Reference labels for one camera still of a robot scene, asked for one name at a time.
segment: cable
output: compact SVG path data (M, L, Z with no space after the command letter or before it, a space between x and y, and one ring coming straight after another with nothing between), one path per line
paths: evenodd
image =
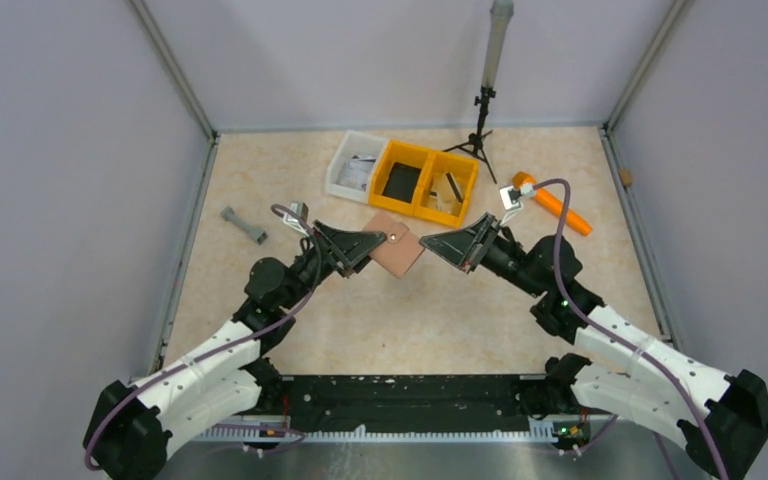
M290 215L291 217L293 217L295 220L297 220L299 222L299 225L301 225L302 228L304 228L304 230L308 233L308 235L310 235L311 237L314 237L314 238L312 238L311 241L313 242L314 248L316 248L316 250L317 250L318 261L316 263L316 274L314 276L313 285L311 286L311 289L307 293L307 295L302 297L302 299L299 301L299 303L297 303L293 308L291 308L284 315L284 317L281 318L280 320L278 320L277 322L275 322L272 325L269 325L268 327L265 327L265 328L263 328L261 330L258 330L257 332L254 332L254 333L252 333L250 335L247 335L247 336L242 337L242 338L238 338L236 340L232 340L232 341L230 341L228 343L225 343L225 344L220 345L220 346L218 346L218 347L216 347L216 348L214 348L212 350L207 351L207 352L197 356L194 359L195 363L199 363L199 362L201 362L203 360L206 360L206 359L208 359L208 358L210 358L210 357L212 357L212 356L214 356L214 355L216 355L216 354L218 354L220 352L224 352L224 351L228 350L229 348L234 348L237 345L242 345L243 343L246 343L246 342L248 342L250 340L255 340L257 338L260 338L260 337L266 335L267 333L269 333L269 332L271 332L271 331L273 331L275 329L281 328L282 325L284 325L285 323L290 321L291 318L296 316L296 314L298 314L301 311L301 309L304 308L305 305L307 305L307 302L310 301L310 298L313 296L313 292L316 290L316 286L319 283L319 276L322 273L322 269L321 269L321 266L322 266L322 248L320 247L319 242L316 241L313 228L311 228L311 226L308 225L307 222L304 219L302 219L301 217L299 217L295 212L293 212L292 210L290 210L289 208L287 208L287 207L285 207L283 205L275 204L275 205L272 205L272 207L270 209L272 210L272 213L274 213L275 215L278 215L278 216L283 216L284 214ZM119 402L115 407L113 407L113 409L110 410L110 412L107 415L105 415L105 417L98 424L98 427L96 427L95 431L93 432L92 436L90 437L90 441L87 442L87 449L84 451L84 466L87 467L87 469L92 470L92 471L101 470L101 467L99 467L98 465L96 465L96 464L94 464L92 462L92 452L95 450L95 447L98 444L98 440L101 438L101 434L104 433L104 430L110 425L110 422L113 421L113 419L116 417L116 415L118 415L119 412L121 412L125 408L126 405L131 403L135 398L137 398L138 396L140 396L143 393L145 393L149 388L153 387L157 383L162 382L163 380L166 380L167 378L171 377L172 375L175 375L178 372L183 371L186 368L188 368L188 365L185 365L185 364L182 363L182 364L180 364L180 365L178 365L178 366L176 366L174 368L171 368L169 370L163 370L160 375L152 378L151 380L147 381L146 383L144 383L143 385L141 385L140 387L135 389L133 392L129 393L128 396L126 396L121 402Z
M184 478L184 476L185 476L184 474L190 473L190 471L192 471L192 469L194 468L194 466L196 464L198 464L200 461L204 460L205 458L207 458L207 457L209 457L209 456L211 456L211 455L213 455L215 453L219 453L219 452L222 452L222 451L225 451L225 450L242 450L243 452L257 453L259 456L274 455L276 453L285 452L285 451L287 451L287 450L289 450L289 449L299 445L300 443L302 443L302 441L304 441L304 439L306 437L304 432L301 432L299 430L294 430L292 428L287 428L287 427L270 427L270 426L266 426L266 425L239 425L239 424L236 424L236 423L217 423L216 425L214 425L214 427L230 428L230 429L234 429L234 430L259 430L259 431L271 430L271 431L274 431L274 432L281 432L281 433L284 433L284 434L295 435L295 436L297 436L299 438L293 440L292 442L278 445L277 447L269 449L269 450L263 450L263 449L259 449L259 448L252 448L252 447L249 447L248 445L245 445L245 444L238 445L236 443L234 443L232 445L221 445L221 446L216 447L216 448L211 448L210 450L208 450L208 451L204 452L203 454L199 455L199 457L197 459L195 459L195 461L193 461L186 469L184 469L178 476L175 477L176 479Z
M592 328L595 328L596 331L604 334L610 339L613 339L615 342L619 343L625 348L631 351L635 351L637 349L636 345L614 334L611 330L594 322L587 316L587 314L581 311L578 305L576 305L575 302L572 301L572 298L570 297L570 294L567 291L566 286L564 286L564 281L563 281L563 278L561 277L561 268L560 268L561 240L563 239L564 226L566 225L567 213L569 213L569 204L570 204L570 196L571 196L572 189L570 187L569 182L567 182L563 178L553 178L550 180L545 180L537 183L532 188L534 190L538 190L548 185L563 185L564 187L564 205L561 210L561 216L558 219L558 229L555 232L554 248L552 249L552 262L553 262L553 265L555 265L555 268L553 269L555 274L555 283L557 283L558 289L560 290L561 295L568 302L570 309L580 319L582 319L585 323L587 323L587 325L589 325ZM693 415L694 420L696 420L696 425L699 427L699 431L700 433L702 433L702 437L705 439L705 444L711 452L711 457L714 460L714 465L717 467L717 473L719 475L720 480L728 480L729 478L728 472L726 471L726 466L725 466L725 463L723 462L723 457L720 455L720 452L717 449L717 444L714 442L714 437L711 435L711 431L708 429L708 426L705 425L705 419L702 417L702 413L699 411L699 409L696 408L696 405L693 404L693 399L690 398L690 394L687 392L687 390L685 390L684 386L682 386L681 381L675 375L673 375L673 373L666 367L666 365L658 361L657 358L653 357L648 352L642 352L640 356L641 358L644 358L647 362L652 364L652 366L654 366L659 372L661 372L664 375L664 377L666 377L667 380L669 380L669 382L675 387L679 395L681 395L681 398L684 400L684 403L686 403L688 408L690 408L690 413Z
M619 418L618 415L612 415L611 418L608 419L608 423L606 423L604 427L600 428L599 432L593 436L590 442L588 442L587 445L579 448L578 451L584 453L590 450L593 445L596 445L596 443L598 443L601 439L605 438L605 434L607 434L612 428L614 428L614 425L616 425L617 418Z
M672 475L673 480L681 480L681 475L678 474L678 469L676 468L675 463L673 463L673 459L670 458L670 452L667 451L667 446L664 445L664 438L657 433L653 433L653 435L655 435L655 443L658 444L658 450L661 451L661 456L664 457L664 462L667 464L667 468L670 470L670 475Z

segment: white plastic container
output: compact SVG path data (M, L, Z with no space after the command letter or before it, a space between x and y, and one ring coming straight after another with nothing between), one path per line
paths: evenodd
M368 203L372 175L378 168L378 163L381 161L381 156L384 154L384 149L387 148L389 141L388 138L347 130L346 136L340 142L337 153L334 154L334 158L331 159L331 164L326 170L325 193L360 203ZM365 169L364 162L356 161L348 165L353 157L375 159L374 162L369 162L371 169L368 175L362 170Z

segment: gray object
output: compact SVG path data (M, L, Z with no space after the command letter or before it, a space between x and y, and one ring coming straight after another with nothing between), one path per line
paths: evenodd
M481 77L481 86L484 88L492 89L496 84L502 45L505 44L505 33L513 16L513 0L495 0L490 7L490 40L487 42L487 55L484 56L484 75Z
M245 220L238 217L236 213L234 213L234 209L231 207L225 207L224 210L222 210L222 213L219 214L223 220L226 222L231 222L237 227L239 227L240 230L246 232L246 234L255 241L258 245L262 244L266 241L268 235L266 235L266 230L256 227L254 225L249 225L246 223Z

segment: metal surface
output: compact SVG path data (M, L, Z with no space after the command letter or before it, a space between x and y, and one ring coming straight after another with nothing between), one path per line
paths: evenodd
M594 419L594 429L603 421ZM578 459L559 457L557 450L543 445L342 443L302 444L259 460L243 453L239 444L217 445L186 445L169 460L158 480L671 478L651 432L626 421L617 422L602 443ZM668 443L667 449L681 478L708 478L678 447Z
M662 47L666 44L666 41L669 38L670 33L672 33L676 22L679 19L679 16L685 12L686 7L690 6L692 3L693 0L674 0L673 4L670 5L670 9L667 11L666 16L664 16L664 20L658 27L658 31L655 32L655 36L652 38L652 41L649 42L649 46L646 48L646 52L644 52L643 58L640 59L640 64L637 65L637 68L634 69L634 74L631 76L631 80L629 80L628 84L620 95L620 99L617 102L617 105L614 107L614 110L611 112L611 116L608 118L608 121L605 124L606 130L609 133L613 132L614 128L616 128L617 124L623 116L623 113L625 113L625 109L628 107L628 103L631 101L631 98L637 92L637 89L640 87L643 79L646 78L646 74L649 72L650 68L654 65L655 59L661 52Z
M664 282L659 273L658 265L655 262L655 256L652 254L652 247L648 240L649 237L646 235L643 223L640 221L640 212L634 200L634 193L623 187L620 181L619 169L622 164L620 163L612 135L609 135L605 127L602 127L599 129L599 136L602 139L602 147L605 149L605 156L608 159L608 168L611 171L611 177L614 179L614 186L617 188L620 207L625 216L629 234L631 234L631 243L634 245L634 253L637 254L637 262L640 264L640 271L643 274L646 291L649 293L649 300L652 302L655 320L658 322L658 328L661 331L661 340L671 343L676 350L681 351L681 339L677 332L675 332L675 328L673 328L673 308L664 295Z
M187 275L187 267L190 264L190 254L193 252L193 242L196 239L196 230L198 230L201 210L204 207L204 197L207 195L207 186L210 184L210 176L213 173L213 164L216 161L216 152L219 150L220 138L221 137L216 137L215 141L210 145L210 150L207 153L207 159L204 164L204 170L202 170L201 173L199 188L196 190L196 197L190 202L193 209L190 213L187 233L184 235L183 245L181 245L180 250L178 250L180 252L178 254L178 266L175 270L172 286L169 289L169 297L163 304L164 307L161 312L163 317L163 333L161 333L158 345L155 349L157 352L154 356L155 360L152 365L149 366L146 374L154 373L163 367L163 361L166 356L166 346L169 344L169 338L172 336L172 325L175 323L175 314L178 313L178 302L181 300L181 291L184 288L184 278Z
M243 429L245 426L281 425L281 416L253 416L244 420L222 422L223 426L212 427L195 437L194 442L255 442L255 443L284 443L288 440L281 437L265 436L263 430ZM368 432L364 425L350 432L314 432L305 436L304 442L311 443L544 443L552 444L558 441L555 436L554 422L551 420L530 420L527 431L502 432L419 432L419 433L381 433Z
M131 7L131 11L139 21L152 49L154 49L154 53L169 75L172 85L175 86L190 115L198 122L202 132L204 132L204 135L209 140L215 139L216 130L210 125L210 121L207 119L201 103L199 103L192 87L190 87L190 83L187 81L187 77L184 76L184 72L178 65L175 56L172 55L172 50L169 48L169 44L166 43L166 39L163 38L163 33L161 33L160 28L157 26L157 22L155 22L145 1L126 0L125 3Z

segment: metal frame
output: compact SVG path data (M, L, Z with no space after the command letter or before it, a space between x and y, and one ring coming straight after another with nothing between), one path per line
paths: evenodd
M172 278L172 284L168 289L168 296L159 312L157 323L161 325L161 334L155 346L154 356L151 357L151 365L148 367L147 374L152 374L163 367L166 358L166 347L169 345L169 338L172 336L172 326L175 323L175 315L178 313L178 302L181 300L181 291L184 288L184 278L187 276L187 267L190 264L190 255L193 251L193 242L196 239L196 230L198 230L201 211L204 207L204 198L207 196L207 187L210 184L210 177L213 174L213 165L216 162L216 153L219 150L219 140L217 136L210 141L210 148L201 172L201 179L196 190L195 198L192 199L193 208L190 211L187 222L187 230L181 242L180 253L177 256L178 261L175 265L175 274Z
M670 5L669 10L667 10L666 16L664 16L664 19L661 21L661 25L655 32L655 36L652 37L652 41L649 42L649 46L643 53L640 63L637 65L637 68L634 69L634 74L631 76L625 89L623 89L622 94L620 94L620 99L616 106L614 106L611 116L608 117L608 120L605 122L604 130L607 131L609 135L613 134L614 129L619 124L623 114L625 114L628 104L643 84L643 80L645 80L649 71L652 69L652 66L655 64L655 61L663 50L663 46L669 40L678 20L683 18L684 13L691 4L693 4L693 0L673 0L672 5Z
M591 417L592 429L599 430L607 416ZM559 420L549 417L547 420ZM295 448L281 455L258 459L257 455L238 454L239 444L192 441L173 456L157 480L211 478L236 480L239 472L256 472L253 478L276 480L307 478L587 478L607 480L646 478L665 480L669 474L652 434L628 420L620 419L611 440L599 445L598 452L585 453L572 461L540 444L494 443L391 443L317 444ZM666 448L685 480L710 480L687 455L672 442ZM342 463L327 469L329 458Z
M146 39L151 44L154 53L157 55L157 59L163 65L163 69L166 70L166 74L169 75L169 79L172 81L172 85L178 91L178 95L181 97L181 101L184 102L184 106L193 116L195 121L199 124L204 135L210 141L216 140L216 130L210 125L210 121L207 119L207 115L204 113L204 109L199 103L193 88L187 81L187 77L184 75L184 71L181 70L181 66L172 54L172 50L169 48L169 44L166 43L166 39L163 38L163 33L160 31L160 27L157 26L154 17L146 6L144 0L125 0L125 3L131 8L131 12L143 29L143 33L146 35Z
M615 130L622 121L629 104L648 77L649 72L657 63L664 46L671 38L678 22L684 18L692 4L693 0L673 0L672 5L667 10L667 14L661 21L661 25L652 37L652 41L643 53L640 63L635 68L634 74L623 89L610 117L599 128L602 147L605 149L605 157L608 159L608 168L611 171L611 177L617 189L617 197L620 200L620 206L622 207L629 233L631 233L631 242L634 245L634 252L637 254L637 261L640 264L641 273L643 273L643 281L646 284L649 300L655 311L655 320L658 322L662 340L671 343L679 351L682 350L683 342L675 328L675 315L673 313L675 310L667 299L664 281L655 260L655 255L652 252L649 236L646 234L645 222L642 220L640 210L637 207L634 189L624 187L620 181L619 171L624 167L624 164L622 156L617 149Z

